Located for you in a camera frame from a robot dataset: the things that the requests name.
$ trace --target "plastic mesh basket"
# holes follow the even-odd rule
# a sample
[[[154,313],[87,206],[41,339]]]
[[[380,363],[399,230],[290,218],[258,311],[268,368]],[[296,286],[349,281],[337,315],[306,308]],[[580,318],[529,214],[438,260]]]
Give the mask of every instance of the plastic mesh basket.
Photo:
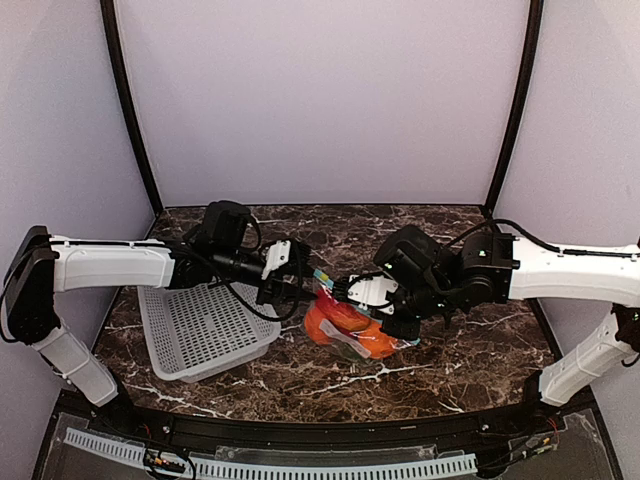
[[[249,305],[257,289],[233,284]],[[280,324],[256,317],[224,286],[187,290],[138,287],[142,324],[151,365],[163,380],[197,382],[264,355],[280,334]]]

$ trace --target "marble table surface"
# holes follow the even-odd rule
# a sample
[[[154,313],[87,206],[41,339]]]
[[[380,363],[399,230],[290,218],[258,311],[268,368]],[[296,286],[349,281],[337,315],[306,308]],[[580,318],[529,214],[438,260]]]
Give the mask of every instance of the marble table surface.
[[[252,211],[265,241],[294,236],[306,242],[313,249],[314,266],[332,278],[374,270],[371,258],[377,247],[404,225],[417,225],[447,241],[483,220],[479,209],[469,206],[260,206]],[[170,208],[151,237],[179,238],[203,212]],[[384,361],[360,363],[307,337],[301,327],[307,308],[302,305],[283,324],[263,357],[195,384],[166,382],[151,367],[136,289],[124,288],[96,354],[121,377],[137,405],[282,422],[402,420],[513,404],[521,397],[524,379],[553,361],[524,302],[477,307],[469,315],[457,315],[448,330],[441,319],[423,322],[419,345]]]

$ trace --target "white robotic arm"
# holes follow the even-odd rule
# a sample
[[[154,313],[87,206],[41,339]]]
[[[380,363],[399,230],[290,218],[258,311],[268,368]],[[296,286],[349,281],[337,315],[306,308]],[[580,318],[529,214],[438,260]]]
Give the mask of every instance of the white robotic arm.
[[[581,388],[631,355],[637,355],[638,333],[625,333],[622,325],[638,322],[640,307],[640,248],[556,245],[560,253],[543,249],[525,238],[513,243],[520,268],[513,271],[510,299],[541,297],[603,300],[627,308],[614,308],[593,331],[564,358],[542,370],[541,401],[561,406]],[[628,256],[565,255],[572,250],[629,254]]]
[[[274,242],[267,245],[265,262],[253,253],[255,247],[242,246],[248,223],[257,229],[246,207],[215,202],[201,224],[182,242],[171,244],[71,239],[51,236],[42,226],[32,227],[5,276],[0,306],[6,304],[11,337],[4,334],[4,325],[0,325],[0,334],[5,341],[33,347],[95,406],[123,399],[126,403],[126,392],[114,376],[56,314],[54,294],[126,285],[189,288],[216,278],[227,284],[239,281],[257,286],[259,304],[293,300],[297,306],[299,300],[314,298],[302,289],[302,276],[313,274],[307,265],[308,247],[292,239]],[[278,252],[277,262],[271,261],[272,250]],[[285,275],[293,274],[298,277],[297,286],[284,281]]]
[[[54,293],[104,286],[168,287],[173,275],[175,260],[159,241],[100,243],[53,236],[50,244],[57,256]],[[31,346],[97,407],[118,395],[111,373],[69,331],[63,319],[59,318],[59,326]]]
[[[383,331],[417,336],[421,319],[485,302],[572,298],[612,302],[612,313],[564,358],[539,372],[539,401],[567,403],[581,388],[640,352],[640,248],[549,245],[476,234],[454,254],[415,227],[393,234],[374,263],[385,276],[352,276],[334,291],[383,319]]]

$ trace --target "orange plastic package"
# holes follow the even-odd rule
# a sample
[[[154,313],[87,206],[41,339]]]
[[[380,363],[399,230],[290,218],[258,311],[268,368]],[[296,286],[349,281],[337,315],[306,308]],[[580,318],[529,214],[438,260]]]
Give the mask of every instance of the orange plastic package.
[[[329,345],[333,340],[320,329],[320,324],[327,318],[318,307],[312,307],[304,317],[304,328],[309,338],[318,345]]]
[[[381,360],[393,355],[397,350],[398,340],[380,331],[380,324],[372,321],[366,330],[358,334],[358,341],[371,352],[371,358]]]
[[[323,289],[318,290],[316,295],[318,295],[316,308],[322,310],[336,327],[347,330],[348,332],[359,332],[367,328],[371,323],[369,317],[361,314],[348,303],[338,302],[335,298],[330,297]]]
[[[380,331],[380,323],[358,312],[352,305],[338,302],[327,291],[318,298],[304,319],[309,337],[318,345],[333,344],[342,356],[356,360],[381,360],[411,342],[405,342]]]

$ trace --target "white cable tray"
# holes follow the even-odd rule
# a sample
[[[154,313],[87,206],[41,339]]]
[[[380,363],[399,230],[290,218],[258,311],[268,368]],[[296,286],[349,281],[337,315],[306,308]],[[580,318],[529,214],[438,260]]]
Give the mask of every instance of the white cable tray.
[[[144,468],[144,445],[138,442],[105,438],[92,432],[67,429],[64,442],[89,453],[123,465]],[[167,460],[185,464],[180,458],[163,454]],[[419,462],[361,467],[283,467],[229,463],[191,455],[199,479],[229,480],[431,480],[474,474],[476,456],[423,460]],[[189,467],[182,478],[191,478]]]

